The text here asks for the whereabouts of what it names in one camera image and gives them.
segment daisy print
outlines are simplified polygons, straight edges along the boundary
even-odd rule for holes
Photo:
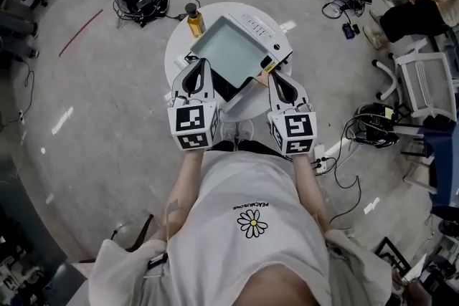
[[[240,217],[237,219],[237,223],[241,225],[241,231],[245,232],[245,236],[248,239],[252,237],[259,237],[259,235],[264,234],[268,225],[265,222],[259,221],[260,212],[258,210],[254,211],[249,209],[246,212],[242,212]]]

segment white round table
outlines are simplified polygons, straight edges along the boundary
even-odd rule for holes
[[[276,34],[281,37],[287,37],[279,27],[279,25],[268,16],[265,12],[254,8],[253,6],[242,3],[215,3],[203,6],[199,11],[204,17],[206,27],[210,27],[221,15],[231,13],[231,11],[243,11],[257,16],[261,21],[265,22]],[[189,53],[190,47],[195,43],[196,39],[193,37],[191,30],[186,22],[186,19],[180,22],[175,28],[169,41],[167,42],[166,55],[164,57],[164,69],[166,70],[166,77],[169,86],[172,88],[172,83],[175,77],[180,73],[181,69],[175,64],[175,59],[181,55]],[[289,63],[283,64],[282,72],[287,75],[292,74],[291,57]],[[225,101],[215,93],[217,101],[222,104]],[[237,121],[249,120],[264,113],[270,108],[268,89],[266,86],[257,83],[253,85],[247,94],[227,113],[220,115],[220,120],[224,123],[235,123]]]

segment red cable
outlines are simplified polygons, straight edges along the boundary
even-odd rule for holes
[[[65,51],[65,49],[67,49],[68,46],[73,42],[73,40],[77,38],[77,36],[81,33],[81,31],[84,30],[85,27],[86,27],[89,23],[91,23],[95,17],[97,17],[100,13],[102,13],[102,11],[103,11],[103,9],[101,9],[101,10],[98,11],[96,14],[94,14],[94,16],[93,16],[89,21],[87,21],[83,27],[80,28],[80,30],[74,35],[74,37],[72,37],[72,38],[70,39],[70,41],[64,46],[64,48],[62,49],[62,51],[59,53],[59,57],[62,55],[62,53]]]

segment white chair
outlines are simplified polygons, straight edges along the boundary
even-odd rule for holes
[[[420,52],[426,45],[427,40],[422,39],[408,46],[404,55],[394,58],[395,73],[381,62],[373,60],[373,65],[392,79],[389,89],[379,92],[377,98],[385,100],[397,89],[401,105],[402,85],[410,99],[412,117],[444,115],[457,122],[455,89],[448,60],[443,52]]]

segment black shorts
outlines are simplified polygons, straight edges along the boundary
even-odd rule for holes
[[[390,42],[397,42],[410,34],[437,36],[448,30],[438,10],[431,0],[416,0],[389,9],[379,20],[381,28]]]

